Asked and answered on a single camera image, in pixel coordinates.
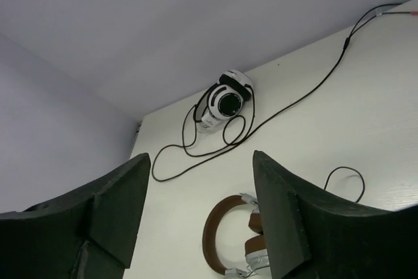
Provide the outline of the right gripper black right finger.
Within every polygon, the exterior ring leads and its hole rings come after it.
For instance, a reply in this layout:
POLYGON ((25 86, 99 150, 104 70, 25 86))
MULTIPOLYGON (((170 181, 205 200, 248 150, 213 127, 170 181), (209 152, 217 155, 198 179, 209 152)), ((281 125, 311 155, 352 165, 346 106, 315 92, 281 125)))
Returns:
POLYGON ((382 210, 331 194, 262 151, 253 176, 274 278, 416 278, 417 207, 382 210))

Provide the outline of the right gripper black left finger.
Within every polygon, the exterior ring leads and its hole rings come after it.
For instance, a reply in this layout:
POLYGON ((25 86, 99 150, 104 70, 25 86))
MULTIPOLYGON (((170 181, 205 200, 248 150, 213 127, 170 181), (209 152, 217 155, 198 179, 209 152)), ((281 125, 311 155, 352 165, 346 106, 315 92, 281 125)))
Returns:
POLYGON ((150 157, 22 212, 1 214, 2 278, 122 278, 131 266, 150 157))

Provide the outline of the brown silver headphones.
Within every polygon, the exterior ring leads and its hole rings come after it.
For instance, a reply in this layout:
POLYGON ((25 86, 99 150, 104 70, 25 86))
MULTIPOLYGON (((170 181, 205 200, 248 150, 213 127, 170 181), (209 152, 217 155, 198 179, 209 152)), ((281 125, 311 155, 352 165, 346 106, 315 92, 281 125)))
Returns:
POLYGON ((202 232, 207 265, 223 278, 271 278, 257 199, 231 195, 209 213, 202 232))

